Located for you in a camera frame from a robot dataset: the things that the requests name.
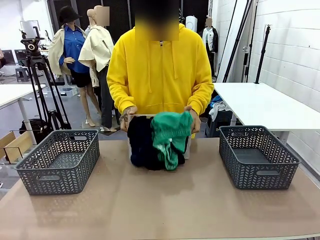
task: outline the basket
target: basket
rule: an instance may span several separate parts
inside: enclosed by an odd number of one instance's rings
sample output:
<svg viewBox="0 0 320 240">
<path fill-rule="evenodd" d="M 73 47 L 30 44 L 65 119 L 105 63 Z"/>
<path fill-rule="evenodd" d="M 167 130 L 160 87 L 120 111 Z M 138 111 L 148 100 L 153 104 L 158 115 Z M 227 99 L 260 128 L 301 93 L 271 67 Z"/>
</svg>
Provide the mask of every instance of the basket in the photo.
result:
<svg viewBox="0 0 320 240">
<path fill-rule="evenodd" d="M 141 116 L 146 116 L 148 119 L 152 118 L 154 116 L 156 116 L 155 114 L 134 114 L 134 115 L 128 115 L 128 124 L 130 124 L 130 121 L 132 120 L 132 118 L 134 117 L 141 117 Z M 191 145 L 191 136 L 189 136 L 188 138 L 188 142 L 186 144 L 186 148 L 185 148 L 185 153 L 183 154 L 184 159 L 189 159 L 190 157 L 190 145 Z M 129 156 L 131 157 L 131 146 L 130 146 L 130 141 L 128 138 L 128 147 L 129 147 Z"/>
<path fill-rule="evenodd" d="M 264 126 L 220 127 L 219 153 L 238 189 L 288 189 L 301 162 Z"/>
<path fill-rule="evenodd" d="M 78 194 L 99 156 L 98 130 L 58 130 L 15 169 L 30 195 Z"/>
</svg>

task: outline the black bag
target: black bag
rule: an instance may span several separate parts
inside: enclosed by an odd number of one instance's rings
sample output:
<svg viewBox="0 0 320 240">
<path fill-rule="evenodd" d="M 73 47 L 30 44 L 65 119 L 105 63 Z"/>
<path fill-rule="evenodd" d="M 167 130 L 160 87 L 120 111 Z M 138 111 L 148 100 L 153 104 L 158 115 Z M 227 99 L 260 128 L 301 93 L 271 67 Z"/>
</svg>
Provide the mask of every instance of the black bag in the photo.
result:
<svg viewBox="0 0 320 240">
<path fill-rule="evenodd" d="M 41 119 L 39 118 L 33 118 L 29 119 L 29 121 L 37 144 L 41 143 L 41 141 L 53 131 L 50 125 L 44 120 L 41 121 Z M 22 126 L 19 130 L 20 134 L 23 134 L 27 130 L 26 125 L 23 121 Z"/>
</svg>

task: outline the blue shirt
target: blue shirt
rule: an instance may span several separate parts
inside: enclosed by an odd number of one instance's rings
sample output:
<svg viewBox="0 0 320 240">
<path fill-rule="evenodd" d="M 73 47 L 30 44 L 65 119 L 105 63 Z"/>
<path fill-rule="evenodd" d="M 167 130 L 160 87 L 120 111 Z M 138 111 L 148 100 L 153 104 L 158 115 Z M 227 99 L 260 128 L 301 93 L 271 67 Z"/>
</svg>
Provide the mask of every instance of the blue shirt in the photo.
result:
<svg viewBox="0 0 320 240">
<path fill-rule="evenodd" d="M 67 63 L 67 67 L 76 73 L 89 73 L 89 67 L 78 61 L 81 48 L 85 43 L 85 38 L 80 29 L 75 28 L 73 31 L 68 26 L 64 27 L 64 46 L 63 56 L 60 57 L 59 64 L 64 64 L 64 59 L 71 57 L 75 60 L 74 63 Z"/>
</svg>

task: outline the mannequin foot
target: mannequin foot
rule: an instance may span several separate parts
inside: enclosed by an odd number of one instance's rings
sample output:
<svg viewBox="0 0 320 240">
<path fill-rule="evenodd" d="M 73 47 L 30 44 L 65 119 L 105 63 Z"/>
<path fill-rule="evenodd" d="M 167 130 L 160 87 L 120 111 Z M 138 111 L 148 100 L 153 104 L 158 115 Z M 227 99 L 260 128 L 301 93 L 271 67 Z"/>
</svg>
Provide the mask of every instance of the mannequin foot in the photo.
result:
<svg viewBox="0 0 320 240">
<path fill-rule="evenodd" d="M 88 118 L 88 119 L 85 121 L 85 123 L 89 124 L 90 127 L 95 127 L 95 126 L 96 126 L 96 124 L 94 123 L 94 121 L 92 121 L 91 118 Z"/>
<path fill-rule="evenodd" d="M 102 126 L 101 128 L 100 128 L 100 130 L 101 130 L 101 132 L 116 132 L 117 130 L 116 129 L 114 129 L 113 127 L 105 127 L 105 126 Z"/>
</svg>

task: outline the yellow hoodie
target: yellow hoodie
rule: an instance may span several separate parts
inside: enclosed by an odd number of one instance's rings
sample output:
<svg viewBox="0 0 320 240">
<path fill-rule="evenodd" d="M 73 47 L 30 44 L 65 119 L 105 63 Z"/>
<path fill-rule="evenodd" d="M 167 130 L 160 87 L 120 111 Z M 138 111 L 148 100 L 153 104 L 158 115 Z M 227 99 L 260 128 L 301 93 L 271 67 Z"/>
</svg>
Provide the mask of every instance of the yellow hoodie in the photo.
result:
<svg viewBox="0 0 320 240">
<path fill-rule="evenodd" d="M 202 38 L 179 24 L 179 40 L 138 41 L 135 29 L 114 46 L 107 83 L 121 113 L 137 106 L 138 114 L 182 113 L 191 105 L 205 111 L 214 89 Z"/>
</svg>

